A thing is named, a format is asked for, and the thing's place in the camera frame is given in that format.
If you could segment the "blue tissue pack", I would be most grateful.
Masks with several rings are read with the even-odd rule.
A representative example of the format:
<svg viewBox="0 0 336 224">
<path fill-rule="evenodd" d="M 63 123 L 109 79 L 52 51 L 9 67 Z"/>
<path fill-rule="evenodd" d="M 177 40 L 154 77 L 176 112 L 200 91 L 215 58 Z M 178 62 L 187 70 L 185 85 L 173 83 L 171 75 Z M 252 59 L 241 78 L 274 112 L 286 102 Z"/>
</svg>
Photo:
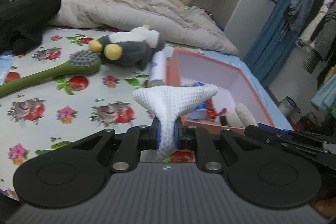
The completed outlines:
<svg viewBox="0 0 336 224">
<path fill-rule="evenodd" d="M 194 121 L 208 120 L 209 115 L 206 104 L 203 102 L 198 105 L 193 111 L 187 114 L 187 118 Z"/>
</svg>

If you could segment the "white knitted cloth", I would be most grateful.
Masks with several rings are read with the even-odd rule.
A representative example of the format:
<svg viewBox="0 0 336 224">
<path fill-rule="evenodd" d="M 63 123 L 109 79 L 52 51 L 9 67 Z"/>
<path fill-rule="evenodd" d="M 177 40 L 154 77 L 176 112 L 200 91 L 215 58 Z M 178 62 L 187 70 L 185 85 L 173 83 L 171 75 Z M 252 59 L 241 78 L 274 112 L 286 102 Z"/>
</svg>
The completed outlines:
<svg viewBox="0 0 336 224">
<path fill-rule="evenodd" d="M 159 148 L 145 151 L 141 160 L 161 162 L 174 153 L 177 150 L 174 140 L 175 121 L 217 93 L 218 87 L 210 84 L 184 87 L 155 86 L 134 90 L 134 100 L 154 114 L 161 124 Z"/>
</svg>

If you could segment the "red snack wrapper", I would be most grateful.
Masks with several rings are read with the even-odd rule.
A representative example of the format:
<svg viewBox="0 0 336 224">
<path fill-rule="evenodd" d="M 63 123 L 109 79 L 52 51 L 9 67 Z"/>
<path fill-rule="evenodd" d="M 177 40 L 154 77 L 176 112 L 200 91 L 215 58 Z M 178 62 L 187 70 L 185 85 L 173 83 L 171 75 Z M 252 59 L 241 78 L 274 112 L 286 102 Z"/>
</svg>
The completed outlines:
<svg viewBox="0 0 336 224">
<path fill-rule="evenodd" d="M 209 119 L 214 120 L 217 117 L 222 117 L 227 114 L 227 109 L 224 107 L 220 112 L 216 112 L 213 107 L 207 108 L 207 114 Z"/>
</svg>

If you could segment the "white trash bin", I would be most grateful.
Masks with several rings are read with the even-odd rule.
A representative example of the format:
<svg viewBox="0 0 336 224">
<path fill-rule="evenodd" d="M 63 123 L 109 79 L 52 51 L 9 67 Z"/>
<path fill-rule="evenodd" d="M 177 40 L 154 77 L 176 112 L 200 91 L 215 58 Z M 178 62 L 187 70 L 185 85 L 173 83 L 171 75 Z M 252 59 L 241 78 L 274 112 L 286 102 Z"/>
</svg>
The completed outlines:
<svg viewBox="0 0 336 224">
<path fill-rule="evenodd" d="M 282 112 L 282 114 L 285 117 L 289 117 L 293 113 L 300 113 L 301 112 L 301 109 L 297 106 L 295 101 L 289 96 L 286 96 L 280 102 L 280 104 L 278 106 L 278 109 L 280 110 L 280 112 Z"/>
</svg>

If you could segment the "small panda plush toy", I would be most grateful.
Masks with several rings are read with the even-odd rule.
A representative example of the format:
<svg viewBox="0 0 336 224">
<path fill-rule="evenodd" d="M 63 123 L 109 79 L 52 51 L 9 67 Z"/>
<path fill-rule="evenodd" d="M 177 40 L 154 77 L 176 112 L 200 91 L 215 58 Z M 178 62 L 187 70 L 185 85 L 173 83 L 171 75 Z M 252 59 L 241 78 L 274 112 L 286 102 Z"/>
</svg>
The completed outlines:
<svg viewBox="0 0 336 224">
<path fill-rule="evenodd" d="M 258 126 L 249 108 L 242 103 L 237 104 L 234 110 L 227 111 L 220 116 L 220 122 L 223 126 L 234 128 L 246 128 L 250 125 Z"/>
</svg>

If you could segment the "pink cardboard box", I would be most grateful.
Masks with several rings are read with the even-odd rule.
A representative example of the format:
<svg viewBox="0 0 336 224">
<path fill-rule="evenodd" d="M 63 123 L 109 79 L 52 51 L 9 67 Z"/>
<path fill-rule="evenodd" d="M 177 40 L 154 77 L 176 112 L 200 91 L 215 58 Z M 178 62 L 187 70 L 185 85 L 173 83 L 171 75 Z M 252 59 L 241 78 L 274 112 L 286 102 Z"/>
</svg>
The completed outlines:
<svg viewBox="0 0 336 224">
<path fill-rule="evenodd" d="M 257 122 L 274 127 L 273 119 L 262 103 L 248 78 L 238 69 L 227 63 L 209 58 L 183 48 L 175 48 L 167 65 L 167 84 L 183 86 L 200 82 L 216 85 L 219 89 L 212 98 L 213 107 L 220 112 L 234 110 L 242 103 L 251 111 Z"/>
</svg>

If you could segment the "white paper roll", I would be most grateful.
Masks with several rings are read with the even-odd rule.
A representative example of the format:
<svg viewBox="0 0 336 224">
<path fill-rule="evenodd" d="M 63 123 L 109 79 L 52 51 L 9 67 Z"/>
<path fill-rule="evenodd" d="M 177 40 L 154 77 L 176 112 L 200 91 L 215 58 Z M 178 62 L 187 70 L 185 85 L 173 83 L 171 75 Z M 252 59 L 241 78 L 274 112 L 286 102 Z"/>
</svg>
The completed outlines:
<svg viewBox="0 0 336 224">
<path fill-rule="evenodd" d="M 153 55 L 150 64 L 150 73 L 147 87 L 161 86 L 166 84 L 166 56 L 163 51 Z"/>
</svg>

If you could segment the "fruit pattern table cloth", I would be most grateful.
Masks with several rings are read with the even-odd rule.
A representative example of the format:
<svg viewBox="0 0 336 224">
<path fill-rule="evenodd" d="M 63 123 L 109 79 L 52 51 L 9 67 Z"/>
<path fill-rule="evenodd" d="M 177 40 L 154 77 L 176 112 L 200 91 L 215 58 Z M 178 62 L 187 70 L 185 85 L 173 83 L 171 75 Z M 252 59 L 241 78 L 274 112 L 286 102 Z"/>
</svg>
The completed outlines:
<svg viewBox="0 0 336 224">
<path fill-rule="evenodd" d="M 54 68 L 110 28 L 50 27 L 37 49 L 1 55 L 1 82 Z M 1 98 L 1 193 L 15 198 L 12 179 L 24 162 L 106 128 L 123 133 L 153 116 L 132 93 L 148 82 L 149 69 L 102 65 L 91 75 L 58 76 Z"/>
</svg>

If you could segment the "grey penguin plush toy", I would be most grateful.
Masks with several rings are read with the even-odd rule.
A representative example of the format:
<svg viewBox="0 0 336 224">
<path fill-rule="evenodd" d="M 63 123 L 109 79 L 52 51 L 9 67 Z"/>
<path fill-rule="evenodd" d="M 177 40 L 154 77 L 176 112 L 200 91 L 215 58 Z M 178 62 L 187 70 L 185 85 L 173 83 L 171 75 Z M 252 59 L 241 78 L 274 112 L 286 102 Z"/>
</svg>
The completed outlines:
<svg viewBox="0 0 336 224">
<path fill-rule="evenodd" d="M 107 62 L 121 67 L 136 66 L 143 71 L 154 54 L 164 49 L 166 41 L 161 34 L 148 25 L 136 27 L 128 32 L 115 32 L 92 40 L 90 51 L 100 54 Z"/>
</svg>

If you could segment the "green massage brush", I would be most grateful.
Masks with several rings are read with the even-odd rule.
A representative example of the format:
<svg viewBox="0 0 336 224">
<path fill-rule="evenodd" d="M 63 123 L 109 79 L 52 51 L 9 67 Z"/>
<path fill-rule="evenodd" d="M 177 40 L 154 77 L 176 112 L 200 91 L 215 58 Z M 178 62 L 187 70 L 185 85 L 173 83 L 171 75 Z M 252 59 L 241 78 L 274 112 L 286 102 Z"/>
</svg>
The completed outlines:
<svg viewBox="0 0 336 224">
<path fill-rule="evenodd" d="M 1 97 L 54 77 L 73 75 L 76 73 L 96 73 L 101 64 L 102 61 L 98 53 L 94 53 L 90 50 L 78 51 L 73 53 L 68 61 L 56 67 L 1 84 Z"/>
</svg>

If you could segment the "grey quilt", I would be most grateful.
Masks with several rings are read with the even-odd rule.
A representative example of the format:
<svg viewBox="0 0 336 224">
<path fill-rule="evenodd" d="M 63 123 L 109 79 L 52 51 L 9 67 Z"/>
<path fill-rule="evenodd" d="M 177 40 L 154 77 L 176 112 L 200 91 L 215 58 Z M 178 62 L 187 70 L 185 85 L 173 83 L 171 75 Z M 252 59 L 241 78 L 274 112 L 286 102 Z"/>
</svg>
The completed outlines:
<svg viewBox="0 0 336 224">
<path fill-rule="evenodd" d="M 236 46 L 216 23 L 198 7 L 179 0 L 61 0 L 50 24 L 73 28 L 110 26 L 130 31 L 145 24 L 168 42 L 229 55 Z"/>
</svg>

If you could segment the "hanging clothes rack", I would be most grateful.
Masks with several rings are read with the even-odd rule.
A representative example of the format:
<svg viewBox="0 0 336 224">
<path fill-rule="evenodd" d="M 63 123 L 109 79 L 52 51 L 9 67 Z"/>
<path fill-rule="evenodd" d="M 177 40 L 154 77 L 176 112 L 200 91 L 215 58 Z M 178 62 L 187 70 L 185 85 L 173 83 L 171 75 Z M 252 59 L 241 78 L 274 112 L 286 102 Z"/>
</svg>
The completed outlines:
<svg viewBox="0 0 336 224">
<path fill-rule="evenodd" d="M 335 11 L 335 0 L 314 0 L 307 8 L 309 14 L 299 32 L 293 50 L 278 75 L 282 90 L 290 96 L 301 109 L 301 114 L 292 114 L 291 120 L 297 122 L 302 115 L 312 112 L 319 121 L 327 116 L 323 107 L 315 107 L 311 100 L 318 89 L 327 80 L 331 67 L 334 66 L 333 53 L 335 30 L 325 35 L 322 30 L 327 24 L 329 13 Z"/>
</svg>

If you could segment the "blue curtain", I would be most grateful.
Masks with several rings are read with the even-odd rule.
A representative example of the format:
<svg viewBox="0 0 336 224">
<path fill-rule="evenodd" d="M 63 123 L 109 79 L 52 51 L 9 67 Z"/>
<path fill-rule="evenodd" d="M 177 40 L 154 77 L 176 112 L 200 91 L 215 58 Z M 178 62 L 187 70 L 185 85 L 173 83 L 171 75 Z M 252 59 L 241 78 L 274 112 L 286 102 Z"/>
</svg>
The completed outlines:
<svg viewBox="0 0 336 224">
<path fill-rule="evenodd" d="M 315 0 L 278 0 L 243 61 L 268 86 L 287 61 Z"/>
</svg>

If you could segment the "light blue bed sheet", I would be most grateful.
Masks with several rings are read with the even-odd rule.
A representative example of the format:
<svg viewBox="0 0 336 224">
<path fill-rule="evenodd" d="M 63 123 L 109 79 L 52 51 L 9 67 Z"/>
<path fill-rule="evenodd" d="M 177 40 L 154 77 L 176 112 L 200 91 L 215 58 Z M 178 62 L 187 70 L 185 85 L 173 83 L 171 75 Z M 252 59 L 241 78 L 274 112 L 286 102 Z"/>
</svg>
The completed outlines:
<svg viewBox="0 0 336 224">
<path fill-rule="evenodd" d="M 88 48 L 90 42 L 128 29 L 153 24 L 166 44 L 167 61 L 177 56 L 167 83 L 214 84 L 216 110 L 245 104 L 256 120 L 289 129 L 290 124 L 265 89 L 236 56 L 218 53 L 217 44 L 229 48 L 221 30 L 200 9 L 185 7 L 177 0 L 62 0 L 51 26 L 43 31 L 40 46 L 22 55 L 1 54 L 1 82 L 54 68 Z M 134 90 L 154 79 L 149 63 L 121 67 L 104 62 L 91 75 L 72 73 L 51 78 L 37 86 L 1 99 L 1 125 L 18 123 L 25 131 L 52 130 L 67 124 L 88 129 L 113 127 L 117 132 L 132 124 L 146 123 L 152 115 L 133 99 Z"/>
</svg>

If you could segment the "black clothing pile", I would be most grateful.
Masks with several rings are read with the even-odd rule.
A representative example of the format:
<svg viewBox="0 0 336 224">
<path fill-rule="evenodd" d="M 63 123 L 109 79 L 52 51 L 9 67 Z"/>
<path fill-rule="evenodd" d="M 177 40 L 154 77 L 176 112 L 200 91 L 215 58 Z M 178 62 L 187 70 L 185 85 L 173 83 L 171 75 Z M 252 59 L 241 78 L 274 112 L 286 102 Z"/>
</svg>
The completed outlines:
<svg viewBox="0 0 336 224">
<path fill-rule="evenodd" d="M 61 0 L 1 0 L 1 53 L 21 55 L 42 43 L 43 31 Z"/>
</svg>

